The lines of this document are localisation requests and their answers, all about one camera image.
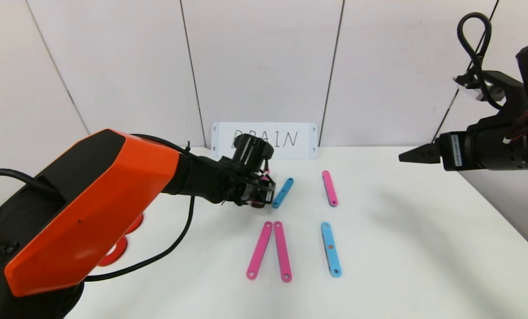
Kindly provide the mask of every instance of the white table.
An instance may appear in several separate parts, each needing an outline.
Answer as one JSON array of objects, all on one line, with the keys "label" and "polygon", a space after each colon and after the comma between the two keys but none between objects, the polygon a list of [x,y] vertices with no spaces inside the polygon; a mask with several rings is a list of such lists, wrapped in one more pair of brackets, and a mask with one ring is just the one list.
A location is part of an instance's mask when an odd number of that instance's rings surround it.
[{"label": "white table", "polygon": [[[272,161],[278,210],[197,199],[189,234],[132,274],[87,283],[68,319],[528,319],[528,243],[455,172],[400,163],[409,148],[321,148],[315,161]],[[208,155],[206,149],[194,149]],[[339,206],[328,205],[329,170]],[[189,197],[160,195],[124,256],[100,274],[173,243]],[[267,220],[284,223],[293,280],[280,279],[274,237],[246,278]],[[343,276],[329,274],[320,224],[330,222]]]}]

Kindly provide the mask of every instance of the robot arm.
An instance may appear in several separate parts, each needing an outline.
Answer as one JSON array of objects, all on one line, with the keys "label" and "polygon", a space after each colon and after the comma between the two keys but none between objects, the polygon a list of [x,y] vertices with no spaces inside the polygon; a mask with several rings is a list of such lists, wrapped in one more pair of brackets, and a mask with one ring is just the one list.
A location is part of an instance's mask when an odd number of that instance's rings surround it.
[{"label": "robot arm", "polygon": [[192,206],[194,196],[269,204],[275,183],[260,168],[274,149],[250,135],[234,145],[234,157],[217,162],[151,136],[105,130],[79,141],[0,207],[0,318],[63,317],[88,273],[161,192],[190,195]]},{"label": "robot arm", "polygon": [[[479,18],[485,24],[485,38],[479,53],[465,40],[464,22]],[[528,170],[528,47],[517,55],[524,83],[499,71],[483,71],[482,59],[491,35],[490,21],[483,14],[472,13],[459,23],[457,34],[469,53],[473,67],[455,78],[460,90],[470,93],[479,101],[488,101],[497,115],[480,119],[466,131],[440,134],[434,143],[422,145],[400,154],[402,162],[440,163],[448,171],[476,169]],[[506,98],[500,107],[497,101]]]}]

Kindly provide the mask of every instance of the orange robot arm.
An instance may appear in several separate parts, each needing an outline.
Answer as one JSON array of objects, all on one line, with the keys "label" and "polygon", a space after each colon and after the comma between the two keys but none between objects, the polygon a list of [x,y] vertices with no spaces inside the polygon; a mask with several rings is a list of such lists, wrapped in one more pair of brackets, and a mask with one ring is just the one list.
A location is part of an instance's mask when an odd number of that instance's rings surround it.
[{"label": "orange robot arm", "polygon": [[38,318],[70,310],[88,273],[161,192],[270,203],[275,184],[259,177],[274,149],[249,135],[235,145],[217,162],[112,130],[79,141],[35,177],[54,194],[27,184],[0,207],[0,317],[14,317],[12,303]]}]

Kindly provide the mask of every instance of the white sign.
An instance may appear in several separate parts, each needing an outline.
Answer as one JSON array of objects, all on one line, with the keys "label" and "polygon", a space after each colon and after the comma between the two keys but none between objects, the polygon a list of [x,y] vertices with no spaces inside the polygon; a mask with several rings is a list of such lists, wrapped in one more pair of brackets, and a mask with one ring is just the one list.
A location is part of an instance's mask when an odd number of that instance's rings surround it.
[{"label": "white sign", "polygon": [[234,155],[234,139],[241,134],[260,137],[274,147],[274,160],[314,160],[319,154],[318,130],[313,123],[214,123],[211,156]]}]

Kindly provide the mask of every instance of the blue bar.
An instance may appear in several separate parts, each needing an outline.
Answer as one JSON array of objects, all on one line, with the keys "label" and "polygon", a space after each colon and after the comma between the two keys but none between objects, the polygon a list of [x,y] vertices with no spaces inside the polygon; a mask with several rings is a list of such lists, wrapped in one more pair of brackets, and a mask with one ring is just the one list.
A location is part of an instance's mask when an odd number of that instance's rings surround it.
[{"label": "blue bar", "polygon": [[325,244],[325,253],[327,254],[327,263],[329,264],[331,276],[341,277],[343,270],[340,268],[339,256],[336,254],[331,224],[328,222],[321,223],[321,232],[323,233],[323,244]]},{"label": "blue bar", "polygon": [[286,180],[286,183],[282,187],[282,190],[280,190],[280,192],[276,196],[276,199],[274,200],[274,203],[272,204],[273,208],[280,207],[280,205],[284,201],[284,198],[286,198],[286,195],[288,194],[289,189],[292,188],[292,185],[293,185],[293,178],[290,177],[288,178],[288,180]]}]

